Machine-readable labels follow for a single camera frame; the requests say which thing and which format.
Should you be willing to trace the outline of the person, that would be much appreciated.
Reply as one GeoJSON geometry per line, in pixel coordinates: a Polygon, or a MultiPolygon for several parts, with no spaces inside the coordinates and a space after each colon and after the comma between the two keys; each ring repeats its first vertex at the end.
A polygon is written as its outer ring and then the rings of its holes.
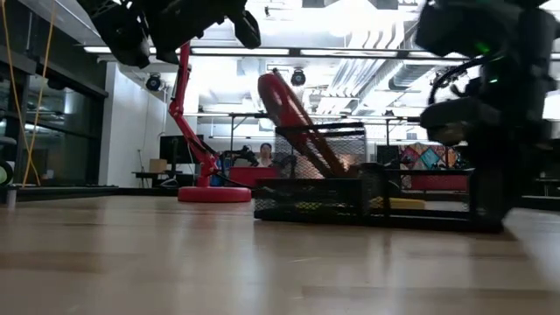
{"type": "Polygon", "coordinates": [[[270,167],[273,164],[272,158],[272,146],[270,143],[263,143],[260,146],[258,166],[259,167],[270,167]]]}

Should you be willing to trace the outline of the colourful patchwork quilt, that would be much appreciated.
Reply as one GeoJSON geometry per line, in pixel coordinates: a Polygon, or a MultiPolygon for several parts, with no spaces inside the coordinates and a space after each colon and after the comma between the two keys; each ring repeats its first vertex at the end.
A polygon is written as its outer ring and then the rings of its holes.
{"type": "Polygon", "coordinates": [[[399,145],[398,153],[401,168],[409,170],[452,168],[459,159],[459,153],[456,150],[439,144],[399,145]]]}

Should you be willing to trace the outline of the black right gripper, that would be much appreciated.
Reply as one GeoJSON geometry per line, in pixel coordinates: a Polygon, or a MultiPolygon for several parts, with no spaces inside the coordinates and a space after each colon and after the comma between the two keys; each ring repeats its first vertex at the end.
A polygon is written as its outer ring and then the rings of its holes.
{"type": "Polygon", "coordinates": [[[487,230],[502,230],[512,208],[513,175],[536,175],[554,164],[553,123],[543,117],[554,90],[547,60],[492,60],[479,69],[458,98],[436,101],[420,115],[432,141],[454,146],[473,167],[470,208],[487,230]]]}

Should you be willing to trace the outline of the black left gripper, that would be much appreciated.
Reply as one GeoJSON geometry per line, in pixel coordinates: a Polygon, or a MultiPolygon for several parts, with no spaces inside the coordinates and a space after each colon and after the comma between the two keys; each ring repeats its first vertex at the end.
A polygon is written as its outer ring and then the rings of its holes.
{"type": "Polygon", "coordinates": [[[157,59],[178,64],[178,48],[235,13],[236,0],[146,0],[146,21],[157,59]]]}

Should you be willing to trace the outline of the black mesh desk organizer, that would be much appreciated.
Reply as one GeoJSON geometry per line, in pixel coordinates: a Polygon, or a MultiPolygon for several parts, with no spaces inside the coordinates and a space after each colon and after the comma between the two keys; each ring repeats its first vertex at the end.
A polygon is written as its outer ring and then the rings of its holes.
{"type": "Polygon", "coordinates": [[[477,221],[469,202],[469,170],[408,170],[388,164],[367,163],[367,134],[362,122],[315,124],[332,151],[344,165],[348,176],[325,178],[312,163],[284,138],[276,128],[287,150],[278,178],[256,182],[254,216],[262,221],[288,221],[318,224],[340,224],[383,228],[413,228],[444,231],[499,233],[484,229],[477,221]],[[464,175],[467,190],[412,190],[413,175],[464,175]],[[372,209],[369,201],[385,199],[383,209],[372,209]],[[425,200],[424,210],[391,209],[390,198],[425,200]],[[317,211],[297,210],[299,201],[317,201],[317,211]]]}

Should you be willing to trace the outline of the black aluminium table frame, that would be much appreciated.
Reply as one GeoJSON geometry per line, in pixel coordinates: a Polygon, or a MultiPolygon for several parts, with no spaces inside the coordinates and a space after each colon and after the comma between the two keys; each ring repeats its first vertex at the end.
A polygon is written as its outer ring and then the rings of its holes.
{"type": "MultiPolygon", "coordinates": [[[[0,188],[0,203],[15,196],[17,201],[62,200],[105,196],[176,197],[177,189],[120,188],[117,186],[8,186],[0,188]]],[[[560,213],[560,197],[523,196],[518,207],[560,213]]]]}

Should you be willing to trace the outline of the silver ventilation duct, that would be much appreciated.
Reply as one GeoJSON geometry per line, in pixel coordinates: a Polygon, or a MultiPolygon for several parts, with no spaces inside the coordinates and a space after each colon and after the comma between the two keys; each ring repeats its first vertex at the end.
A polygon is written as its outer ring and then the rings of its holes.
{"type": "MultiPolygon", "coordinates": [[[[419,50],[414,38],[417,32],[417,21],[406,21],[404,24],[404,39],[398,46],[402,50],[419,50]]],[[[389,78],[390,90],[403,91],[411,88],[413,84],[425,74],[429,74],[433,65],[425,64],[423,60],[401,59],[398,62],[400,68],[389,78]]]]}

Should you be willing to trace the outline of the red desk lamp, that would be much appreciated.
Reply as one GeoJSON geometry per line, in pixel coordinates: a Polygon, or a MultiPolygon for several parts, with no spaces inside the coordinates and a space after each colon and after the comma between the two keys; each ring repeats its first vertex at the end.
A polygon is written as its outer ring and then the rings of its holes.
{"type": "Polygon", "coordinates": [[[191,129],[184,116],[184,102],[189,69],[190,43],[180,47],[176,84],[168,112],[178,125],[186,143],[191,147],[200,164],[200,175],[195,186],[178,189],[178,200],[192,203],[242,203],[251,201],[251,190],[247,187],[211,186],[212,176],[220,174],[215,153],[207,148],[191,129]]]}

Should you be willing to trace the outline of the red-handled scissors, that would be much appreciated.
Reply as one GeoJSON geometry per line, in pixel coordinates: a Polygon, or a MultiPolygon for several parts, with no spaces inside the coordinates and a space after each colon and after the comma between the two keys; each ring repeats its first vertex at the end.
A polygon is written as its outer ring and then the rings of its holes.
{"type": "Polygon", "coordinates": [[[283,132],[284,138],[308,159],[303,134],[308,130],[317,130],[295,92],[278,72],[261,75],[257,90],[267,114],[283,132]]]}

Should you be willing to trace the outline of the red plastic crate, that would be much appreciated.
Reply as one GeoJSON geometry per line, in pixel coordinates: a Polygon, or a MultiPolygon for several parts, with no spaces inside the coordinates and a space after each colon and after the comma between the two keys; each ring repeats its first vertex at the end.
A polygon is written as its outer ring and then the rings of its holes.
{"type": "Polygon", "coordinates": [[[236,183],[253,187],[258,179],[274,179],[278,171],[272,167],[232,167],[229,170],[229,178],[236,183]]]}
{"type": "Polygon", "coordinates": [[[464,175],[413,175],[410,178],[412,190],[420,191],[461,191],[467,190],[468,177],[464,175]]]}

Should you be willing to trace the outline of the black monitor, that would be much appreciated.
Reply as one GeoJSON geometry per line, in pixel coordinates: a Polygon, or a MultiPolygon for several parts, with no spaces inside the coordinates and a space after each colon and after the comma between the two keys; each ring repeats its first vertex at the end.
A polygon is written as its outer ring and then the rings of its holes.
{"type": "Polygon", "coordinates": [[[159,138],[159,158],[176,164],[197,164],[193,148],[183,136],[161,136],[159,138]]]}

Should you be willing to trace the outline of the black metal table frame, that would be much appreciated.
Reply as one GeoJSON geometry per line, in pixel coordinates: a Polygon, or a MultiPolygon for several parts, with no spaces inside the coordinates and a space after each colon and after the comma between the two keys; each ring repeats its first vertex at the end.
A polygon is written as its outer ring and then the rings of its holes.
{"type": "Polygon", "coordinates": [[[385,116],[385,142],[386,145],[405,145],[405,144],[416,144],[422,143],[425,145],[436,145],[427,140],[427,136],[424,138],[408,139],[409,133],[416,133],[419,135],[424,132],[424,129],[420,127],[420,117],[419,116],[385,116]]]}
{"type": "Polygon", "coordinates": [[[282,141],[278,140],[277,125],[271,117],[264,113],[231,113],[229,134],[227,136],[228,149],[240,151],[248,146],[258,153],[262,144],[270,144],[274,155],[282,149],[282,141]]]}

